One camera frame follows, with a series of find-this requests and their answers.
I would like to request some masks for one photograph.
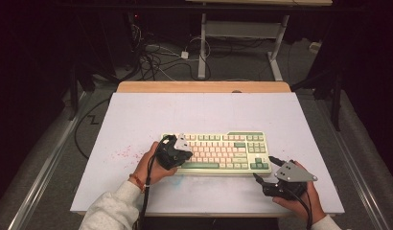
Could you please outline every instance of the table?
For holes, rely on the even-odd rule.
[[[260,5],[288,5],[288,6],[331,6],[332,0],[187,0],[199,2],[204,5],[209,3],[225,4],[260,4]],[[200,33],[200,52],[197,77],[205,79],[206,66],[206,36],[232,36],[252,38],[275,38],[272,52],[267,53],[268,61],[277,81],[282,81],[280,68],[277,64],[277,54],[283,41],[284,32],[287,28],[289,15],[284,15],[281,23],[258,23],[258,22],[235,22],[235,21],[208,21],[206,13],[202,14]]]
[[[231,93],[235,90],[242,93]],[[71,211],[83,214],[102,193],[117,189],[134,171],[141,153],[163,132],[253,128],[265,131],[271,155],[299,160],[319,178],[315,186],[326,213],[344,213],[296,95],[280,81],[122,82],[110,102]],[[277,181],[273,176],[265,180]],[[192,175],[166,177],[151,186],[146,212],[148,217],[278,218],[290,214],[263,195],[253,176]]]

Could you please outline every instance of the white sleeve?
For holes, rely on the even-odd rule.
[[[104,193],[88,209],[80,229],[130,229],[139,217],[140,189],[125,181],[114,193]]]
[[[340,228],[331,216],[327,215],[325,218],[313,224],[311,230],[340,230]]]

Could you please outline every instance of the mechanical keyboard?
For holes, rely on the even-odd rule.
[[[260,175],[271,174],[266,136],[261,131],[184,133],[193,156],[176,174]]]

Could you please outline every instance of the hand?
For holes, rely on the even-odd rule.
[[[149,160],[154,155],[157,146],[158,146],[158,142],[154,142],[151,145],[150,150],[143,155],[142,159],[140,159],[140,162],[133,173],[133,174],[137,174],[137,176],[139,177],[140,181],[143,184],[146,183]],[[177,168],[170,169],[169,171],[164,169],[162,166],[160,166],[160,164],[158,164],[157,159],[155,159],[154,163],[152,164],[150,184],[157,183],[160,179],[162,179],[165,176],[174,175],[176,173],[176,170]],[[137,185],[136,180],[133,177],[130,177],[128,181]]]
[[[300,163],[296,161],[294,163],[298,167],[305,170],[305,168]],[[308,197],[311,200],[311,207],[308,201]],[[312,224],[326,217],[326,214],[322,210],[318,192],[316,191],[312,181],[307,182],[307,192],[302,194],[301,199],[304,201],[305,204],[307,204],[308,208],[312,208]],[[298,200],[285,200],[281,197],[274,197],[272,201],[287,209],[290,209],[296,216],[303,219],[304,221],[307,221],[307,211]]]

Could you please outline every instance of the space bar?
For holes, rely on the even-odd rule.
[[[218,163],[194,163],[185,162],[181,165],[181,169],[218,169],[220,164]]]

